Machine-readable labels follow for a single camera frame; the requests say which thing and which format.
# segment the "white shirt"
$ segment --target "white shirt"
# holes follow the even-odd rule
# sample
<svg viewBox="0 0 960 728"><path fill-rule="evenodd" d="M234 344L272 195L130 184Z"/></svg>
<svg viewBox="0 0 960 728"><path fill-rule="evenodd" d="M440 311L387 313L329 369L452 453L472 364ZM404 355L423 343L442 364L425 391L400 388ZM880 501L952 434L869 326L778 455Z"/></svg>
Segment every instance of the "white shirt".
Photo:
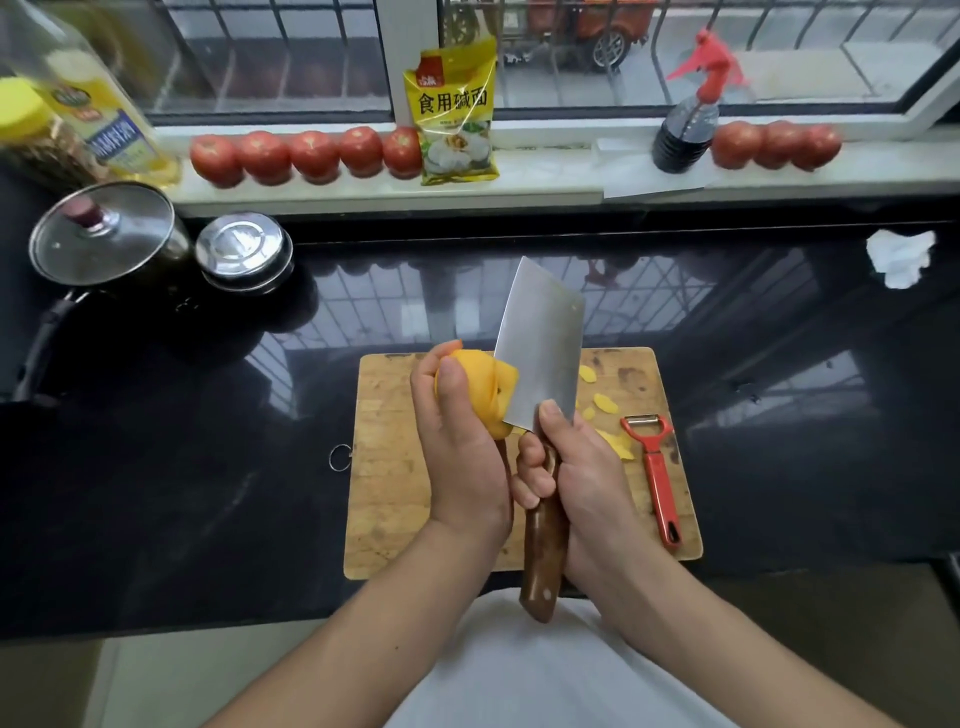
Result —
<svg viewBox="0 0 960 728"><path fill-rule="evenodd" d="M559 599L549 624L517 590L478 598L389 728L736 728L606 628L586 600Z"/></svg>

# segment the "metal lid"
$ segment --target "metal lid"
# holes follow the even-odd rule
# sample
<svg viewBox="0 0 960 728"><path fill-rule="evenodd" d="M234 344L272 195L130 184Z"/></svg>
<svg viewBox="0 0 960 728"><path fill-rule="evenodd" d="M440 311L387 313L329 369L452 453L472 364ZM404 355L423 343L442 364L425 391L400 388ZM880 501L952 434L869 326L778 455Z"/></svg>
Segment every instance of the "metal lid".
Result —
<svg viewBox="0 0 960 728"><path fill-rule="evenodd" d="M40 218L30 235L30 258L38 273L57 283L99 285L150 260L174 221L173 205L148 184L95 184Z"/></svg>
<svg viewBox="0 0 960 728"><path fill-rule="evenodd" d="M197 238L197 262L217 278L248 276L276 259L283 237L279 223L259 212L224 215L207 225Z"/></svg>

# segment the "food package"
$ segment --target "food package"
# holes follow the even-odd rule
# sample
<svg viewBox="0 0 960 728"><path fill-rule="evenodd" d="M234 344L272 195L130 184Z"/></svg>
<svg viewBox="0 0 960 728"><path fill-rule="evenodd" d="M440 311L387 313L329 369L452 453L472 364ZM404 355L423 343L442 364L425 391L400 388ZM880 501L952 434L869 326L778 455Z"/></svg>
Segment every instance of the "food package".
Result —
<svg viewBox="0 0 960 728"><path fill-rule="evenodd" d="M490 125L496 38L423 51L403 74L420 137L423 184L495 180Z"/></svg>

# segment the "red peeler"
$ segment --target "red peeler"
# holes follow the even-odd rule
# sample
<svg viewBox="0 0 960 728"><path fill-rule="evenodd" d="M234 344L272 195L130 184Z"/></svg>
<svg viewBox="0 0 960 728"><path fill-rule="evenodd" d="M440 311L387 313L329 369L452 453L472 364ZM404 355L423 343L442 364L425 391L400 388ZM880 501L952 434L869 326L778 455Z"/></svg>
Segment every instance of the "red peeler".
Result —
<svg viewBox="0 0 960 728"><path fill-rule="evenodd" d="M637 435L634 432L634 427L656 424L660 425L660 432L656 435ZM660 442L673 432L673 425L667 422L662 415L634 415L621 417L620 426L628 435L643 445L643 467L647 472L650 498L654 501L654 513L657 514L660 540L667 548L679 548L683 542L680 535L680 519L677 518L677 505L673 500L670 475L666 471L663 453L660 452Z"/></svg>

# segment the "yellow lid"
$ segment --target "yellow lid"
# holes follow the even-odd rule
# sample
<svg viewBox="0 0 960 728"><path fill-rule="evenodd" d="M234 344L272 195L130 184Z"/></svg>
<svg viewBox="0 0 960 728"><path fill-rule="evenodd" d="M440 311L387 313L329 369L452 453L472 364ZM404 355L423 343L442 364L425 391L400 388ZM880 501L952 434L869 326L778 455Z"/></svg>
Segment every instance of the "yellow lid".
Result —
<svg viewBox="0 0 960 728"><path fill-rule="evenodd" d="M29 82L0 79L0 142L16 141L42 130L54 113Z"/></svg>

